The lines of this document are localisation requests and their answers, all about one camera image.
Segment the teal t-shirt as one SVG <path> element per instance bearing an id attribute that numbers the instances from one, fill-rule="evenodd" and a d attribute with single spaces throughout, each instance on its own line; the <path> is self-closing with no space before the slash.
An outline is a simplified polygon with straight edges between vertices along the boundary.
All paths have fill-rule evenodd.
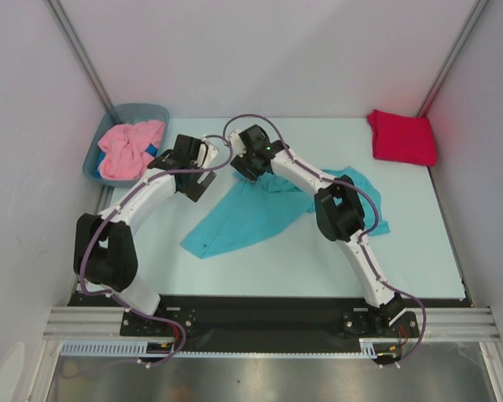
<path id="1" fill-rule="evenodd" d="M 200 259 L 269 240 L 315 212 L 313 198 L 285 178 L 265 173 L 251 183 L 234 176 L 236 184 L 180 242 Z"/>

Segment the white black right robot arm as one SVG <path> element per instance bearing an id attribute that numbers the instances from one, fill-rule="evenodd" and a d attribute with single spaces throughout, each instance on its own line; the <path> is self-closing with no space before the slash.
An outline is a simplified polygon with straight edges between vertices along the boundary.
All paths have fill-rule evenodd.
<path id="1" fill-rule="evenodd" d="M 271 141 L 258 125 L 229 135 L 236 156 L 231 166 L 251 182 L 271 173 L 314 198 L 319 232 L 336 243 L 356 273 L 371 312 L 371 329 L 389 336 L 400 326 L 407 308 L 390 286 L 371 250 L 365 227 L 362 191 L 347 176 L 335 177 L 305 162 L 282 141 Z"/>

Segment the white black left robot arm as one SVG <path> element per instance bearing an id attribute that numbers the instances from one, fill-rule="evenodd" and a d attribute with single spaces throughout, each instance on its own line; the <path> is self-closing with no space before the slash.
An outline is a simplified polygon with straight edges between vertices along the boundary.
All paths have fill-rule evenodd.
<path id="1" fill-rule="evenodd" d="M 117 296 L 141 312 L 139 324 L 157 335 L 169 324 L 161 296 L 140 276 L 134 235 L 163 202 L 176 193 L 196 202 L 215 179 L 211 166 L 219 150 L 210 137 L 178 135 L 145 173 L 111 207 L 82 214 L 76 223 L 74 271 L 90 296 Z"/>

